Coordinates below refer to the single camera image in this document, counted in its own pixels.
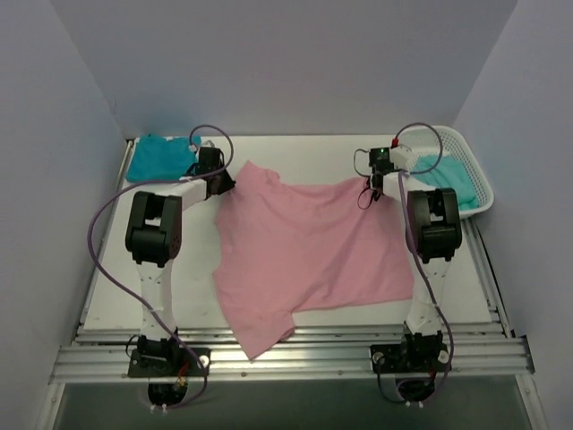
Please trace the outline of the pink t-shirt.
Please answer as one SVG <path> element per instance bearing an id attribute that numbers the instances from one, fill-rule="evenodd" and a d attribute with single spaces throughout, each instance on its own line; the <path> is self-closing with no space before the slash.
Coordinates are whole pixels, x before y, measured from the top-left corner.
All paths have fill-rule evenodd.
<path id="1" fill-rule="evenodd" d="M 407 300 L 414 277 L 395 201 L 367 209 L 364 183 L 288 185 L 247 162 L 215 223 L 213 279 L 228 326 L 251 359 L 287 338 L 299 312 Z"/>

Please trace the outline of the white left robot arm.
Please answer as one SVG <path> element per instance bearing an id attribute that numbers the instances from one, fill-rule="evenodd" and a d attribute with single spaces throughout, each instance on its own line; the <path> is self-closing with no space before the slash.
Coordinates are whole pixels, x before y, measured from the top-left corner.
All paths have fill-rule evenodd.
<path id="1" fill-rule="evenodd" d="M 125 247 L 136 263 L 146 302 L 137 351 L 160 375 L 173 374 L 181 363 L 181 349 L 173 337 L 177 325 L 171 274 L 182 247 L 184 211 L 234 187 L 235 181 L 224 169 L 222 150 L 208 145 L 199 149 L 181 184 L 160 193 L 139 191 L 133 197 Z"/>

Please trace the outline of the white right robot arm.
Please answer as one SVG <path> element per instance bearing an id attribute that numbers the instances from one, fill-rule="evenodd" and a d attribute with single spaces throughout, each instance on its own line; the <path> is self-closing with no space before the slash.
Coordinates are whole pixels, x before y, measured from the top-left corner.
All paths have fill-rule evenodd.
<path id="1" fill-rule="evenodd" d="M 452 188 L 427 185 L 414 175 L 402 173 L 397 149 L 373 148 L 367 153 L 371 200 L 384 196 L 400 204 L 406 246 L 422 278 L 422 283 L 414 286 L 406 332 L 422 338 L 436 336 L 445 325 L 440 302 L 446 274 L 462 243 L 457 194 Z"/>

